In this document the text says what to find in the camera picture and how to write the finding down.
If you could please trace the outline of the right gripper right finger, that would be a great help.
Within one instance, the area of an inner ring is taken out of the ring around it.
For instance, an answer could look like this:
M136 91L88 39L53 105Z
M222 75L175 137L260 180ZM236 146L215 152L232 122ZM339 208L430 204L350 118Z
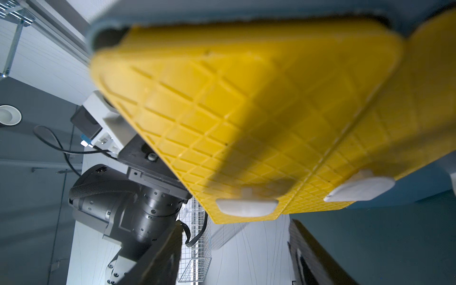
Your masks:
M357 283L296 219L291 220L289 224L288 248L295 285L355 285Z

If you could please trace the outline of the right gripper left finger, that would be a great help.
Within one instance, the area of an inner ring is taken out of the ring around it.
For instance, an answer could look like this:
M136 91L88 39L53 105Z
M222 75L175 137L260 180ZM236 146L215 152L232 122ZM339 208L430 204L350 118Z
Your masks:
M177 282L182 251L183 227L180 221L167 229L122 279L124 285L174 285Z

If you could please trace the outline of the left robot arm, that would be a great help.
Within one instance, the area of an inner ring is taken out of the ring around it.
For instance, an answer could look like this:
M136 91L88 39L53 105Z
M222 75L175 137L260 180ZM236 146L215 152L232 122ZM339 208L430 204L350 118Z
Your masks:
M70 189L76 221L100 232L120 251L106 268L106 282L117 285L178 221L192 195L152 148L136 135L117 160L127 173L98 164Z

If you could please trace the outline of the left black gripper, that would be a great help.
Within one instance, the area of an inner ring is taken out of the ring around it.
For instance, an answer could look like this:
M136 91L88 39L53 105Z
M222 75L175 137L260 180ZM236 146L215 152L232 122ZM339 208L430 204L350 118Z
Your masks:
M109 285L117 285L150 248L159 246L161 236L192 197L139 135L121 150L118 160L128 169L127 179L118 183L120 202L104 234L121 247L106 268Z

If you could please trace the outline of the teal drawer cabinet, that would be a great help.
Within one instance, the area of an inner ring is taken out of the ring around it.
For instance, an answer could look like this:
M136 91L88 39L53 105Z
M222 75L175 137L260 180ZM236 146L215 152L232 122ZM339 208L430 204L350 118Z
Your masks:
M136 27L371 20L401 36L405 45L421 24L449 8L456 9L454 1L119 1L91 24L87 43L93 58L96 51L117 45ZM403 58L404 52L388 80ZM260 220L278 202L246 188L238 202L219 199L217 205L226 215Z

